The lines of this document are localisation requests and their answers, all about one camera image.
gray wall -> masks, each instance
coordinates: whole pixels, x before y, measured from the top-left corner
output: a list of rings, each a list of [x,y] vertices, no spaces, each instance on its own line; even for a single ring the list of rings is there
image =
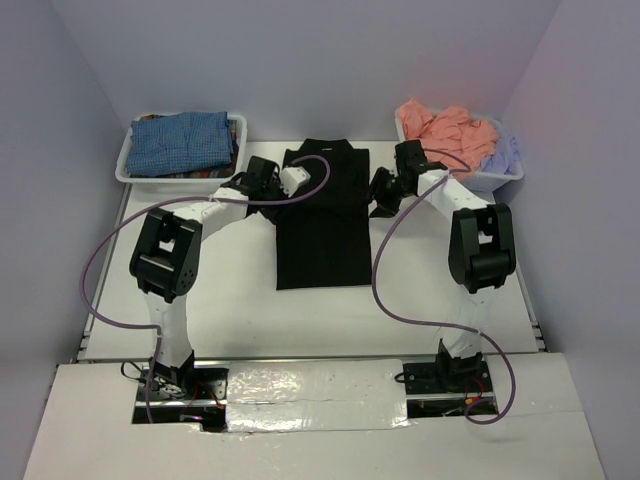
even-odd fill
[[[638,19],[637,1],[563,0],[504,117],[520,263],[611,480],[640,478]]]
[[[0,65],[0,477],[14,480],[79,345],[78,273],[115,221],[124,133],[48,2],[2,2]]]
[[[559,0],[52,0],[123,125],[227,109],[250,137],[395,139],[409,95],[500,115]]]

pink cloth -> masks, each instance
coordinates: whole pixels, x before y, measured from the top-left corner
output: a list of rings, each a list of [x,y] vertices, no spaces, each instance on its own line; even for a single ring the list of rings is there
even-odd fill
[[[500,136],[487,120],[471,120],[469,110],[449,107],[433,116],[428,108],[411,99],[396,110],[402,122],[407,140],[419,139],[424,148],[442,150],[460,157],[471,167],[472,172],[480,168],[480,163],[496,151]],[[442,162],[449,168],[461,165],[446,155],[427,152],[430,162]],[[459,180],[470,173],[457,173]]]

folded black garment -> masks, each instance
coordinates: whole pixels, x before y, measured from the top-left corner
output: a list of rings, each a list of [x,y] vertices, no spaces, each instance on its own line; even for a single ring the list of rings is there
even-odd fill
[[[371,285],[369,150],[354,149],[346,140],[308,139],[300,150],[287,150],[284,166],[312,154],[327,159],[331,176],[320,192],[287,207],[276,221],[277,289]],[[296,196],[326,174],[318,160],[298,165],[311,181]]]

purple cloth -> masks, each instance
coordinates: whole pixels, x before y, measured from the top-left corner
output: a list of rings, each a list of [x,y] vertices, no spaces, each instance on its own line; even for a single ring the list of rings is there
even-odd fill
[[[515,175],[516,164],[520,162],[518,142],[501,124],[493,124],[500,138],[496,142],[496,153],[482,160],[480,171],[498,173],[501,175]]]

folded clothes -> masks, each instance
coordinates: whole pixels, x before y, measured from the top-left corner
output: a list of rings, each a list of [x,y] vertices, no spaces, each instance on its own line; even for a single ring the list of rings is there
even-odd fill
[[[131,122],[130,175],[157,177],[231,163],[227,112],[181,113]]]
[[[495,153],[498,132],[488,120],[471,119],[466,108],[449,107],[435,117],[411,99],[396,110],[407,140],[419,139],[424,148],[442,150],[464,160],[471,172],[480,168],[482,160]],[[449,168],[460,164],[446,155],[427,153],[430,162],[442,162]],[[459,180],[471,173],[457,173]]]
[[[500,135],[496,142],[496,153],[482,160],[480,171],[515,175],[516,164],[521,161],[518,142],[502,125],[498,124],[496,130]]]

